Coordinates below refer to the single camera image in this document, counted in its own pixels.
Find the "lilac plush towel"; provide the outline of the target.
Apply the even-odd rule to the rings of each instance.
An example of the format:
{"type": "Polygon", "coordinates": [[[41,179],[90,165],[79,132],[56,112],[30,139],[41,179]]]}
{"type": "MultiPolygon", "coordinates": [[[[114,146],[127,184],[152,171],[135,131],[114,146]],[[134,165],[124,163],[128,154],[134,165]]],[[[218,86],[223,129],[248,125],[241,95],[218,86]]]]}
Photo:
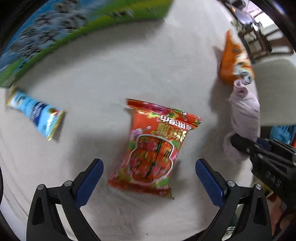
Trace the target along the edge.
{"type": "Polygon", "coordinates": [[[223,142],[226,157],[234,163],[240,164],[248,156],[235,149],[231,144],[231,137],[238,134],[243,138],[256,141],[260,129],[260,104],[255,94],[249,92],[242,79],[233,83],[230,95],[231,125],[233,131],[228,133],[223,142]]]}

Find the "orange panda snack bag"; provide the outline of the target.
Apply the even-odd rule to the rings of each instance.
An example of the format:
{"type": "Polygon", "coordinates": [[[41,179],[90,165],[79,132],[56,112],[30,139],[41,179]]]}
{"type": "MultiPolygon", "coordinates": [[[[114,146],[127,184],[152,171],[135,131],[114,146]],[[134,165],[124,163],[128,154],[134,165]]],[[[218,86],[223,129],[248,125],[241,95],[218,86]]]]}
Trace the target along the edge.
{"type": "Polygon", "coordinates": [[[255,77],[247,51],[234,40],[231,30],[226,32],[226,42],[219,63],[218,74],[225,84],[231,86],[237,79],[241,79],[243,84],[248,85],[255,77]]]}

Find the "red snack bag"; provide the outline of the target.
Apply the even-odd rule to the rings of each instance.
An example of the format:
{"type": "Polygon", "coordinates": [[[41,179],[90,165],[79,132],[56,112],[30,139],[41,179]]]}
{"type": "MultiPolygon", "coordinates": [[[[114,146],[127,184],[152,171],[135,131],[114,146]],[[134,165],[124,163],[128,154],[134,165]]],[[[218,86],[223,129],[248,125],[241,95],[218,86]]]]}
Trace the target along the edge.
{"type": "Polygon", "coordinates": [[[133,109],[127,152],[108,185],[126,191],[171,198],[169,178],[189,131],[201,118],[146,101],[127,99],[133,109]]]}

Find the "grey chair seat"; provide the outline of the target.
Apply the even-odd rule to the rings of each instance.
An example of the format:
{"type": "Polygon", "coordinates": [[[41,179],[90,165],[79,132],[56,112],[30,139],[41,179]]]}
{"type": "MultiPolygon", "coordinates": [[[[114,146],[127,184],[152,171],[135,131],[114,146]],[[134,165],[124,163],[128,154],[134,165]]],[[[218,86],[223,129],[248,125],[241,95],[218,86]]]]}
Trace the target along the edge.
{"type": "Polygon", "coordinates": [[[262,126],[295,125],[295,63],[287,58],[253,65],[262,126]]]}

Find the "dark wooden chair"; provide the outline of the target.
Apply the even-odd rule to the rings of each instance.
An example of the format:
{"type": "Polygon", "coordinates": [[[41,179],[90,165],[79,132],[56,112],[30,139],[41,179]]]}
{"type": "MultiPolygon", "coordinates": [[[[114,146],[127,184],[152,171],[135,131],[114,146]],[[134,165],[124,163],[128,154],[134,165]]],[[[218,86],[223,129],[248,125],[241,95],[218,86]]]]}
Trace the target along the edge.
{"type": "Polygon", "coordinates": [[[294,49],[287,37],[276,27],[267,32],[254,24],[244,25],[238,32],[238,37],[243,43],[251,63],[276,55],[293,55],[294,49]]]}

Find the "blue wafer packet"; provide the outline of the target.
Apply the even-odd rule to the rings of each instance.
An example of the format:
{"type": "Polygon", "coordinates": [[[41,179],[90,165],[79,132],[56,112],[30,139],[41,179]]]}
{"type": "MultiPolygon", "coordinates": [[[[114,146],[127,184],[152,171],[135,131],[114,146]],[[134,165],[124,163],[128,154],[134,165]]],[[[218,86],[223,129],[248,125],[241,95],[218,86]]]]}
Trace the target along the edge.
{"type": "Polygon", "coordinates": [[[64,110],[33,99],[16,86],[12,88],[6,106],[23,113],[48,141],[53,138],[65,116],[64,110]]]}

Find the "grey table cloth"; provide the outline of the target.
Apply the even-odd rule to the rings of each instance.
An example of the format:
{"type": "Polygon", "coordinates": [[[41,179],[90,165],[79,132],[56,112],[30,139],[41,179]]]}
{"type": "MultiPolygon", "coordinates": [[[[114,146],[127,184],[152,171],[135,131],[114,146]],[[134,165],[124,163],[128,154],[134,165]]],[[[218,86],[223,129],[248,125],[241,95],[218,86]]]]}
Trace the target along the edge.
{"type": "Polygon", "coordinates": [[[20,112],[6,107],[1,90],[1,210],[20,240],[34,192],[73,180],[95,158],[104,173],[82,212],[101,240],[184,240],[205,229],[217,213],[195,173],[204,158],[227,180],[252,183],[251,164],[229,161],[223,140],[231,131],[231,87],[217,66],[232,28],[218,1],[174,1],[163,20],[117,25],[84,35],[38,62],[18,86],[66,111],[48,141],[20,112]],[[108,186],[128,147],[128,98],[187,111],[202,119],[178,154],[173,197],[108,186]]]}

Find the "open cardboard box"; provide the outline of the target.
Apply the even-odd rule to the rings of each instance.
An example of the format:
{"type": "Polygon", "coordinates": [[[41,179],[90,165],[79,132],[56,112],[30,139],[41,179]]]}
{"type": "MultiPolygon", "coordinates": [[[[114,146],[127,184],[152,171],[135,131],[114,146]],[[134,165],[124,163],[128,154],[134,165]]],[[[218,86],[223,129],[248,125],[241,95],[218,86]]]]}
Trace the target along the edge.
{"type": "Polygon", "coordinates": [[[1,87],[77,37],[115,24],[161,19],[171,1],[22,1],[1,21],[1,87]]]}

